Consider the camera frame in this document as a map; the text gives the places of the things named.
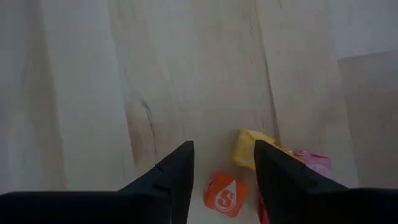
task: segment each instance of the light wood grain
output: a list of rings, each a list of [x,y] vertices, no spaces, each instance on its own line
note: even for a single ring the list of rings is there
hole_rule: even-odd
[[[326,0],[257,0],[283,146],[330,157],[338,182],[357,186]]]
[[[0,194],[65,188],[38,1],[0,1]]]
[[[274,134],[255,2],[110,1],[109,8],[139,172],[193,139],[190,223],[258,222],[255,186],[236,219],[202,199],[216,171],[255,183],[250,170],[232,165],[237,129]]]
[[[136,178],[105,0],[42,1],[68,190]]]
[[[398,188],[398,51],[338,61],[362,187]]]

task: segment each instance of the orange candy wrapper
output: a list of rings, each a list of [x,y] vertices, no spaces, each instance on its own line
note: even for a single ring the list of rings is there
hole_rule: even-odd
[[[248,196],[248,187],[232,177],[217,173],[208,184],[203,199],[211,209],[236,217]]]

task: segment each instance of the wall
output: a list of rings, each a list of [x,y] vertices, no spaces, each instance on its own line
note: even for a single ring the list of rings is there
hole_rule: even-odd
[[[398,49],[398,1],[332,0],[337,58]]]
[[[398,50],[339,60],[362,187],[398,188]]]

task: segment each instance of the pink candy wrapper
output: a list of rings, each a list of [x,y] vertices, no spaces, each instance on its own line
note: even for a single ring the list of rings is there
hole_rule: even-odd
[[[307,151],[294,152],[294,155],[300,158],[307,167],[327,178],[330,178],[331,165],[330,159],[327,156],[312,154]]]

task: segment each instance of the yellow candy wrapper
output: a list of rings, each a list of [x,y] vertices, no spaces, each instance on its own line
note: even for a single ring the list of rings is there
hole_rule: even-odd
[[[293,152],[276,146],[275,139],[272,139],[257,131],[242,129],[239,131],[239,136],[236,140],[235,149],[233,152],[233,162],[236,165],[248,167],[252,170],[256,169],[256,166],[254,165],[254,142],[256,140],[266,141],[276,148],[284,151],[286,154],[298,159],[298,157],[293,155]]]

